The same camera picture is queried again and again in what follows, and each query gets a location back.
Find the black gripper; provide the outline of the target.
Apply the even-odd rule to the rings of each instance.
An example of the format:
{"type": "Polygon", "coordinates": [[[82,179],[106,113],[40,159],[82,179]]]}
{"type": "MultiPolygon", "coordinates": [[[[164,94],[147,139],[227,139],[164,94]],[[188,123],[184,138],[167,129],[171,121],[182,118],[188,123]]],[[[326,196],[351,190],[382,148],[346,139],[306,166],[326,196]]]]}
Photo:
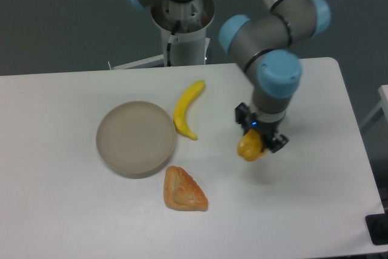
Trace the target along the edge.
{"type": "Polygon", "coordinates": [[[261,135],[263,152],[276,153],[289,142],[288,137],[278,132],[278,127],[285,115],[285,110],[280,113],[266,113],[259,110],[250,112],[245,103],[240,103],[235,108],[235,121],[241,126],[243,133],[253,129],[261,135]]]}

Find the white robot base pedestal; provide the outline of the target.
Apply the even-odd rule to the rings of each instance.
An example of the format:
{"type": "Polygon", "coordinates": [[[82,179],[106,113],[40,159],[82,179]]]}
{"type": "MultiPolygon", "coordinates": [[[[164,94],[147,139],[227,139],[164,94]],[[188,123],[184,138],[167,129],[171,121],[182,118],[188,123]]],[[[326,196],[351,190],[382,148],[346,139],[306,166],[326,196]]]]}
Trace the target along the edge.
{"type": "Polygon", "coordinates": [[[180,3],[163,0],[151,6],[151,16],[161,34],[162,54],[112,67],[113,70],[194,66],[206,63],[210,39],[206,30],[215,15],[213,0],[180,3]]]}

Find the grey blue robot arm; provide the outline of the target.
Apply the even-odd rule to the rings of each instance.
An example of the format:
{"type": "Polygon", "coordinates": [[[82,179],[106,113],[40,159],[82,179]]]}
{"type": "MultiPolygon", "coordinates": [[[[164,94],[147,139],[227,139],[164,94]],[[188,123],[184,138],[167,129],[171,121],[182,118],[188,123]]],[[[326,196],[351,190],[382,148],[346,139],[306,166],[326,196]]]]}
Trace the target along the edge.
{"type": "MultiPolygon", "coordinates": [[[[187,66],[205,62],[206,28],[213,21],[212,0],[129,0],[136,9],[150,7],[161,31],[164,65],[187,66]]],[[[295,42],[326,28],[331,11],[325,0],[264,0],[270,15],[253,21],[236,15],[221,27],[222,49],[253,84],[250,104],[235,109],[243,129],[238,155],[253,161],[277,152],[288,142],[278,127],[302,75],[299,58],[287,51],[295,42]]]]}

